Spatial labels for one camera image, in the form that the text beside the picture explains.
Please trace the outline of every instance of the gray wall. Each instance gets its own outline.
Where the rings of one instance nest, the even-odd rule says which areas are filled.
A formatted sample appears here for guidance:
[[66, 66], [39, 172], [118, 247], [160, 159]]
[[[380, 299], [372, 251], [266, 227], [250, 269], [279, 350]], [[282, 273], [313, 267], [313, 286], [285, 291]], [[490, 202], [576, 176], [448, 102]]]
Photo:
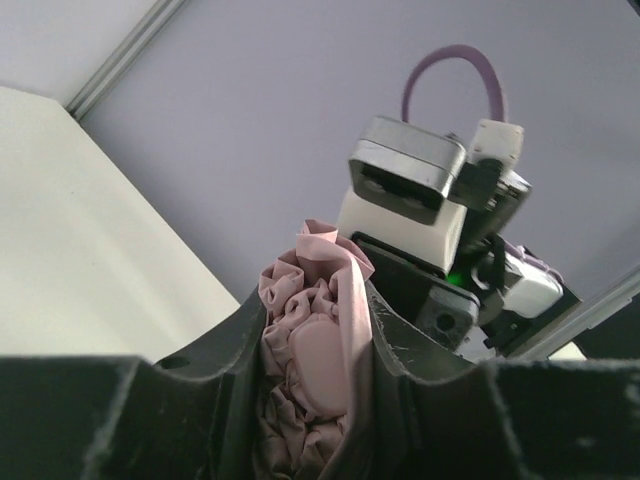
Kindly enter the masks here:
[[[398, 116], [411, 68], [449, 43], [490, 57], [525, 127], [535, 191], [507, 238], [579, 294], [604, 288], [640, 260], [640, 18], [624, 0], [192, 0], [83, 126], [242, 299], [305, 218], [336, 219], [361, 129]], [[412, 107], [467, 139], [487, 115], [462, 61]]]

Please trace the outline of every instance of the screw hole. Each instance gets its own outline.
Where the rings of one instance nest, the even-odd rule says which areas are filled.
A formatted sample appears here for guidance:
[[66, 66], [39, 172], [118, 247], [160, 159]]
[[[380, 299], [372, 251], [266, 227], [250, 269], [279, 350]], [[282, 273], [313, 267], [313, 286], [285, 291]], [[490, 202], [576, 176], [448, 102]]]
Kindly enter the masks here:
[[448, 313], [444, 313], [436, 319], [436, 326], [438, 327], [438, 330], [448, 332], [456, 326], [456, 319]]
[[176, 368], [186, 367], [190, 365], [191, 362], [186, 357], [174, 356], [174, 357], [166, 357], [158, 362], [161, 368], [165, 370], [174, 370]]

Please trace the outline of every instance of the white panel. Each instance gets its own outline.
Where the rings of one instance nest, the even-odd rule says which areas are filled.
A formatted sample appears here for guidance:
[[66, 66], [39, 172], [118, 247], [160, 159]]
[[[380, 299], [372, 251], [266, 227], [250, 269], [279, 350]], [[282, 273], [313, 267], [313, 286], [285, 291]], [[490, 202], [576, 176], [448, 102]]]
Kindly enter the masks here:
[[0, 84], [66, 105], [155, 0], [2, 0]]
[[0, 104], [0, 354], [155, 361], [236, 309], [60, 105]]
[[[347, 155], [373, 115], [399, 116], [420, 58], [475, 45], [525, 128], [533, 195], [506, 235], [589, 296], [640, 259], [639, 29], [623, 0], [197, 1], [83, 125], [244, 296], [301, 220], [336, 220]], [[470, 140], [488, 108], [458, 61], [420, 80], [411, 111]]]

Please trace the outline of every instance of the green led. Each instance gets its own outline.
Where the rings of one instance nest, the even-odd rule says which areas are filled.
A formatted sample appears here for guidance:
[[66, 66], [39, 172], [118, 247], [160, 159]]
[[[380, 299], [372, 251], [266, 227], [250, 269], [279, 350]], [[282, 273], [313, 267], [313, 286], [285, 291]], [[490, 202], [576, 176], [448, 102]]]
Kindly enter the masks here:
[[456, 285], [457, 287], [461, 287], [464, 285], [464, 276], [461, 273], [451, 272], [447, 275], [447, 282], [452, 285]]

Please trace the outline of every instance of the pink cloth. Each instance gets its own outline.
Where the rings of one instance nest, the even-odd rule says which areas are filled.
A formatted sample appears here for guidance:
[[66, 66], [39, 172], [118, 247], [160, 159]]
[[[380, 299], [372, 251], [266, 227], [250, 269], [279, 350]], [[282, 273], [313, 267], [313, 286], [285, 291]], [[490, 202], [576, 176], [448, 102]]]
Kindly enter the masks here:
[[[261, 356], [254, 471], [259, 479], [361, 478], [371, 458], [371, 324], [364, 282], [373, 266], [331, 225], [305, 222], [296, 248], [260, 278], [267, 308]], [[340, 327], [347, 387], [346, 414], [329, 418], [310, 404], [289, 348], [306, 322]]]

